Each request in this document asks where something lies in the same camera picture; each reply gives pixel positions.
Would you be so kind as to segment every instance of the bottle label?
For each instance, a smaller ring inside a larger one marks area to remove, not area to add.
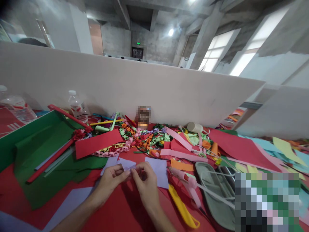
[[[25,103],[24,100],[21,100],[19,102],[16,102],[14,104],[6,104],[6,103],[2,103],[7,109],[11,110],[11,111],[19,111],[19,110],[23,110],[28,108],[28,104]]]
[[[85,112],[85,105],[84,105],[84,103],[82,103],[82,104],[77,105],[77,106],[71,106],[71,110],[73,112],[83,114]]]

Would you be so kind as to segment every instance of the hand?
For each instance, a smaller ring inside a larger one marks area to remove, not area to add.
[[[128,179],[130,171],[123,171],[122,165],[118,164],[105,169],[103,176],[93,193],[88,197],[91,206],[101,207],[112,194],[114,189]]]
[[[131,172],[145,209],[149,214],[156,213],[161,206],[155,172],[148,162],[139,163]]]

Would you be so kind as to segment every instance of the window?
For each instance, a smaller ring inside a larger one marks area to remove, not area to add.
[[[234,31],[230,31],[218,36],[215,36],[208,48],[208,51],[201,63],[199,71],[212,72],[218,60],[220,59],[224,48],[230,41]]]
[[[230,75],[239,76],[242,73],[242,71],[249,64],[251,59],[254,57],[266,39],[270,36],[270,34],[273,32],[288,10],[289,8],[285,7],[268,16],[267,20],[264,21],[263,25],[260,27],[253,39],[247,44],[245,52],[239,58]]]

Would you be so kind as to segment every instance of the ceiling light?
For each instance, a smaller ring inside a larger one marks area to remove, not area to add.
[[[170,31],[168,32],[169,36],[172,36],[174,34],[174,29],[170,29]]]

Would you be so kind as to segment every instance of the glue gun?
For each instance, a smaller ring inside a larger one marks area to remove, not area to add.
[[[173,174],[173,176],[177,177],[183,183],[186,190],[190,194],[191,198],[194,200],[196,206],[200,208],[201,201],[195,191],[195,189],[198,187],[196,179],[194,179],[193,177],[187,176],[185,172],[180,171],[176,168],[169,167],[169,170]]]

